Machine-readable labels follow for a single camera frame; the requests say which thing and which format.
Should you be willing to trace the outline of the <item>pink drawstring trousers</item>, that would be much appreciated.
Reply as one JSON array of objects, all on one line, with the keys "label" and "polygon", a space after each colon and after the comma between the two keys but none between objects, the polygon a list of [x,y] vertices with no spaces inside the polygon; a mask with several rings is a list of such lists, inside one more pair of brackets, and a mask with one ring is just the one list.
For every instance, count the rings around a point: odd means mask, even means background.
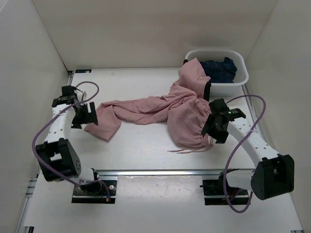
[{"label": "pink drawstring trousers", "polygon": [[96,110],[98,124],[86,125],[85,131],[108,141],[123,121],[137,125],[166,123],[173,142],[180,148],[177,153],[210,149],[212,137],[202,135],[211,114],[204,96],[210,77],[196,58],[186,62],[178,75],[179,79],[172,84],[167,95],[101,103]]}]

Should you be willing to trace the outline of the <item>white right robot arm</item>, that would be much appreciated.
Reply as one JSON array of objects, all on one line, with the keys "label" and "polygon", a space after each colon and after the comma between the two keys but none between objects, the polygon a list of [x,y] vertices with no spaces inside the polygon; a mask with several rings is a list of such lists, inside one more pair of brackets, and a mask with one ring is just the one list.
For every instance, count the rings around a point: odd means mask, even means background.
[{"label": "white right robot arm", "polygon": [[270,147],[251,128],[246,115],[239,108],[229,109],[223,99],[209,104],[211,114],[202,129],[202,135],[226,142],[232,135],[241,144],[254,163],[254,171],[230,170],[220,174],[218,188],[224,194],[235,188],[249,190],[260,200],[266,200],[294,190],[294,160]]}]

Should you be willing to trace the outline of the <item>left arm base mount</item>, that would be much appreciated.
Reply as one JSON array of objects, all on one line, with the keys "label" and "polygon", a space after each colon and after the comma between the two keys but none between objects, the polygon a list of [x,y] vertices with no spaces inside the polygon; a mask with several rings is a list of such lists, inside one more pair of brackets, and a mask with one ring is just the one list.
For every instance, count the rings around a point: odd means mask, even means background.
[{"label": "left arm base mount", "polygon": [[117,192],[117,177],[101,177],[109,191],[101,184],[90,184],[86,188],[74,187],[71,202],[81,204],[114,204]]}]

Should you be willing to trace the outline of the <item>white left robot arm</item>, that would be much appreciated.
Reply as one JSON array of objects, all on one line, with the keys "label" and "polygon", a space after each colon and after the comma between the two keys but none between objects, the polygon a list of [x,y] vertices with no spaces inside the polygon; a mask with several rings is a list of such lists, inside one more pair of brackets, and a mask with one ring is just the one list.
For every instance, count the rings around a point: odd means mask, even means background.
[{"label": "white left robot arm", "polygon": [[71,129],[98,124],[95,104],[85,100],[86,92],[71,85],[63,86],[62,95],[52,102],[52,115],[56,119],[43,143],[35,146],[43,162],[68,178],[77,178],[82,172],[80,159],[69,141]]}]

